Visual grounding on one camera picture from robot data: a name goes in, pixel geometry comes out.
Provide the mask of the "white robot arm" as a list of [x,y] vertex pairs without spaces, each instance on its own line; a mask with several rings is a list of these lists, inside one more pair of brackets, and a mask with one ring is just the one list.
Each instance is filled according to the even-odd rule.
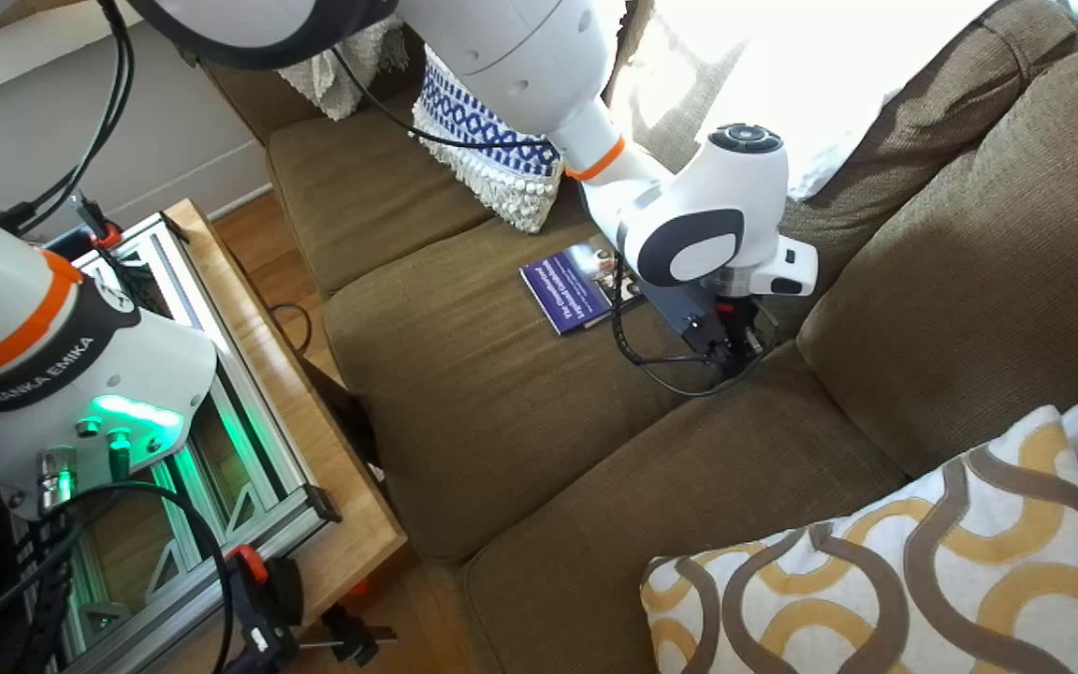
[[[609,118],[614,35],[596,0],[98,0],[233,66],[288,66],[393,14],[515,135],[546,137],[617,260],[661,288],[803,294],[819,253],[781,233],[786,148],[755,125],[676,171]],[[0,218],[0,490],[37,517],[192,434],[216,369],[207,332],[162,317]]]

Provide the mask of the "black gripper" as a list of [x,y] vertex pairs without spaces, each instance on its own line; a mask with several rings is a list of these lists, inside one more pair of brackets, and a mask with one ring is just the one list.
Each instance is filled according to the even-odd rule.
[[657,312],[666,331],[702,362],[740,369],[761,351],[761,339],[753,336],[753,301],[726,301],[695,283],[651,283],[649,303]]

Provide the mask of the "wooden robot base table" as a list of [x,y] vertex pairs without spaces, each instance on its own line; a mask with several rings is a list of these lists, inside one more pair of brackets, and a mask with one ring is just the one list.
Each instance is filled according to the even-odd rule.
[[295,468],[337,512],[290,545],[303,574],[303,622],[313,626],[329,605],[345,604],[365,575],[403,545],[383,490],[363,455],[313,394],[300,356],[273,324],[264,303],[243,278],[243,265],[214,235],[194,201],[176,201],[166,218],[183,235],[192,278],[222,317],[222,332],[270,403],[273,432],[288,443]]

